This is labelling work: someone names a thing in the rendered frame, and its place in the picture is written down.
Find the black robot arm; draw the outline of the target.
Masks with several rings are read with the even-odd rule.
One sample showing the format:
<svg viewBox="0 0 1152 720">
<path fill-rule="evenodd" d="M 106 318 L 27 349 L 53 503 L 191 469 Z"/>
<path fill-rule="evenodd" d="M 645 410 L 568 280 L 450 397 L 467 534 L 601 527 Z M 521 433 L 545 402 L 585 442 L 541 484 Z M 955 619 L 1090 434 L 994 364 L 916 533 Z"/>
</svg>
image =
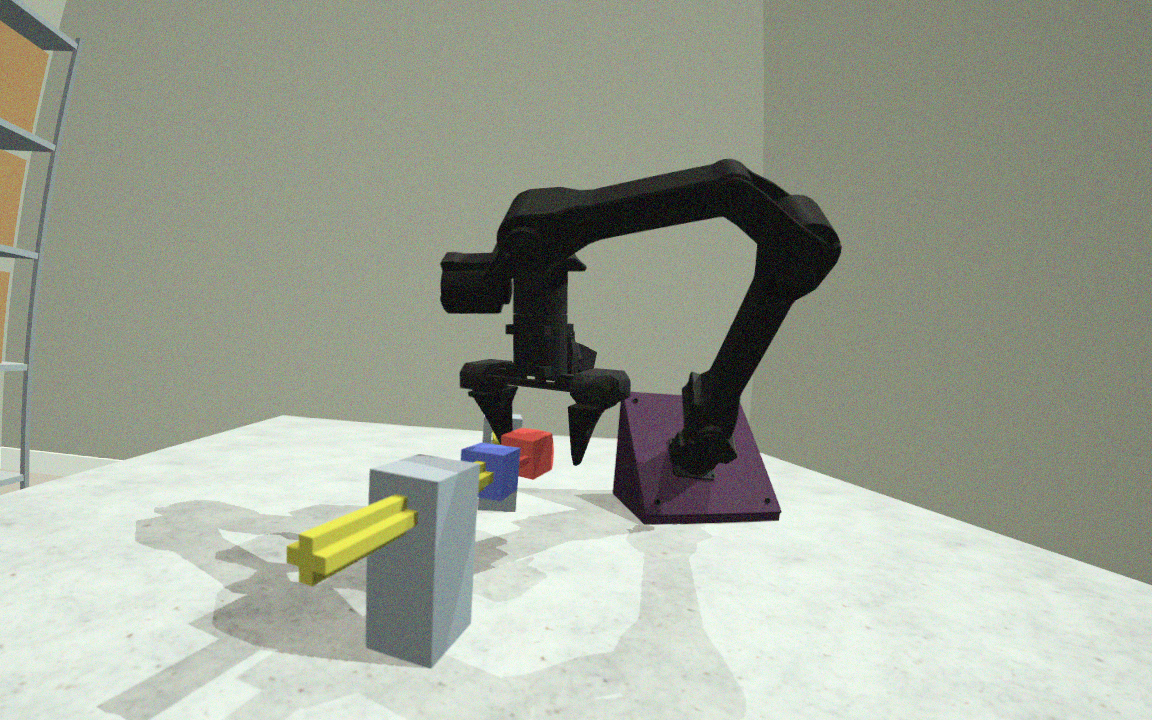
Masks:
<svg viewBox="0 0 1152 720">
<path fill-rule="evenodd" d="M 756 242 L 755 279 L 708 372 L 691 372 L 682 389 L 684 429 L 669 438 L 675 477 L 717 480 L 718 462 L 738 457 L 733 429 L 742 389 L 788 309 L 840 258 L 838 233 L 813 199 L 732 158 L 596 190 L 526 190 L 511 200 L 492 252 L 445 252 L 444 311 L 502 313 L 513 295 L 515 314 L 567 314 L 568 272 L 588 270 L 575 255 L 582 247 L 717 217 Z"/>
</svg>

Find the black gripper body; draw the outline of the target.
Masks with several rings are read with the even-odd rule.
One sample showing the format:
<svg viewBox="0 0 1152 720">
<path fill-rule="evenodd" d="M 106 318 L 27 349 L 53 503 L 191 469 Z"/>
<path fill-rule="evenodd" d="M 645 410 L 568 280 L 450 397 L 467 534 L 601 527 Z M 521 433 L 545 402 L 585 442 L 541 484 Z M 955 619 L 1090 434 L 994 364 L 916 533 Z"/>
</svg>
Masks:
<svg viewBox="0 0 1152 720">
<path fill-rule="evenodd" d="M 492 393 L 507 386 L 570 392 L 576 404 L 611 407 L 631 396 L 623 370 L 594 367 L 575 374 L 567 363 L 567 314 L 513 314 L 506 334 L 513 334 L 511 361 L 473 361 L 460 370 L 460 388 Z M 526 379 L 532 376 L 535 379 Z M 554 381 L 554 382 L 547 382 Z"/>
</svg>

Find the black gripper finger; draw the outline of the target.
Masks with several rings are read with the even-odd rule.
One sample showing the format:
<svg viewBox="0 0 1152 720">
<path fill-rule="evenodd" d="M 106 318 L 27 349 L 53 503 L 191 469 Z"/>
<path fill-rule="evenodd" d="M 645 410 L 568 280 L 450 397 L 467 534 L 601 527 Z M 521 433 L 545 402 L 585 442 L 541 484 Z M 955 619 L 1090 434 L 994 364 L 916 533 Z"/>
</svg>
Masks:
<svg viewBox="0 0 1152 720">
<path fill-rule="evenodd" d="M 499 389 L 492 393 L 468 391 L 468 397 L 473 397 L 480 407 L 486 420 L 492 425 L 497 439 L 500 444 L 500 435 L 511 432 L 511 401 L 516 395 L 517 386 L 507 386 L 507 389 Z"/>
<path fill-rule="evenodd" d="M 596 420 L 599 420 L 600 416 L 602 416 L 604 411 L 607 409 L 609 409 L 609 407 L 581 404 L 568 406 L 573 467 L 579 467 L 591 435 L 593 435 Z"/>
</svg>

